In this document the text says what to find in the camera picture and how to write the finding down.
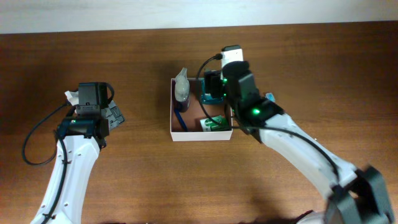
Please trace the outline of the blue disposable razor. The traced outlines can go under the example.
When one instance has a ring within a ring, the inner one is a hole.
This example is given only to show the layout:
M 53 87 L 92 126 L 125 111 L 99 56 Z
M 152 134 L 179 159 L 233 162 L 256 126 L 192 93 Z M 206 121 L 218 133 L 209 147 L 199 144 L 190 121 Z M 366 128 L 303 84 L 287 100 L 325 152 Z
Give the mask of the blue disposable razor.
M 187 128 L 187 126 L 186 126 L 186 124 L 185 124 L 185 122 L 184 122 L 184 120 L 183 120 L 183 118 L 182 118 L 182 116 L 181 116 L 181 114 L 180 114 L 180 110 L 179 110 L 178 108 L 174 108 L 174 113 L 175 113 L 175 115 L 176 115 L 176 118 L 178 119 L 178 122 L 179 122 L 181 128 L 182 128 L 185 132 L 188 132 L 188 128 Z

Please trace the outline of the clear spray bottle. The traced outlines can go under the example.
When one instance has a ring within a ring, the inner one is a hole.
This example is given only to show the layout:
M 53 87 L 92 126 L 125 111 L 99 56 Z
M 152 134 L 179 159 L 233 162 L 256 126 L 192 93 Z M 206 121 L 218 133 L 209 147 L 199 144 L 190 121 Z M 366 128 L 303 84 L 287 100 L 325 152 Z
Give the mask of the clear spray bottle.
M 183 67 L 175 77 L 175 109 L 184 113 L 190 106 L 190 82 L 187 78 L 187 68 Z

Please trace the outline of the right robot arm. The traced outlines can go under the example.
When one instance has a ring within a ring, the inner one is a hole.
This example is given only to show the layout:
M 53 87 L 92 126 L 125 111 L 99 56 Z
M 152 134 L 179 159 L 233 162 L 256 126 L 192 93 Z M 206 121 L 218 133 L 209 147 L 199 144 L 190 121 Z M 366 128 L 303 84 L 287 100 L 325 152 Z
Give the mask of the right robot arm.
M 311 138 L 276 103 L 260 95 L 247 61 L 204 73 L 206 92 L 222 96 L 238 128 L 275 150 L 298 169 L 326 200 L 324 212 L 309 211 L 296 223 L 394 223 L 382 174 L 339 158 Z

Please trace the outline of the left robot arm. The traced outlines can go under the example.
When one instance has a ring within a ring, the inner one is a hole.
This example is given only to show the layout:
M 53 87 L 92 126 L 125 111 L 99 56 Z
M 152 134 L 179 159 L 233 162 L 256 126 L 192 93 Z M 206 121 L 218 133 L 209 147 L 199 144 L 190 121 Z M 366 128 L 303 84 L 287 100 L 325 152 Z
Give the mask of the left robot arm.
M 109 83 L 80 83 L 66 92 L 69 110 L 55 130 L 55 162 L 32 223 L 80 223 L 92 168 L 112 129 L 125 121 Z

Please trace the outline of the green soap box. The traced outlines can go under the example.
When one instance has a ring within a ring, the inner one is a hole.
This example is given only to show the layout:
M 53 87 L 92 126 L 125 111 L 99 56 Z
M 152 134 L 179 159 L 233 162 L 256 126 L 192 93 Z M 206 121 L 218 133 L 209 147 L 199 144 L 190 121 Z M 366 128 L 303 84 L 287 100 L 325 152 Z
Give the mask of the green soap box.
M 218 115 L 212 117 L 212 120 L 209 118 L 201 119 L 200 125 L 203 132 L 218 132 L 218 131 L 229 131 L 229 123 L 224 115 Z

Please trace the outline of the blue mouthwash bottle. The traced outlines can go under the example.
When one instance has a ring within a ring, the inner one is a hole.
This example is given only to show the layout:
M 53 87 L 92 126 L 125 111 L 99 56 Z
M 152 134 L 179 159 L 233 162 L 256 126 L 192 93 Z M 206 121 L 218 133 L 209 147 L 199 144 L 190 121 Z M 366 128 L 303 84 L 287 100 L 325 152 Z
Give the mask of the blue mouthwash bottle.
M 199 78 L 201 83 L 201 102 L 204 105 L 219 105 L 224 102 L 224 98 L 213 98 L 209 93 L 205 93 L 205 80 L 204 78 Z

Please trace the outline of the blue white toothbrush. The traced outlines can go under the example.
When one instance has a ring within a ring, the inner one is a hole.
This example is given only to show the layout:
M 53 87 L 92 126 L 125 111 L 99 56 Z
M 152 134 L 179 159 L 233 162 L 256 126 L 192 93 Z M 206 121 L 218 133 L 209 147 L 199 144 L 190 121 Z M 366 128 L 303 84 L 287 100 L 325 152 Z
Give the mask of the blue white toothbrush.
M 274 97 L 274 95 L 273 95 L 271 92 L 266 93 L 266 94 L 265 94 L 265 97 L 266 97 L 268 100 L 270 100 L 270 101 L 272 101 L 272 102 L 275 103 L 275 97 Z

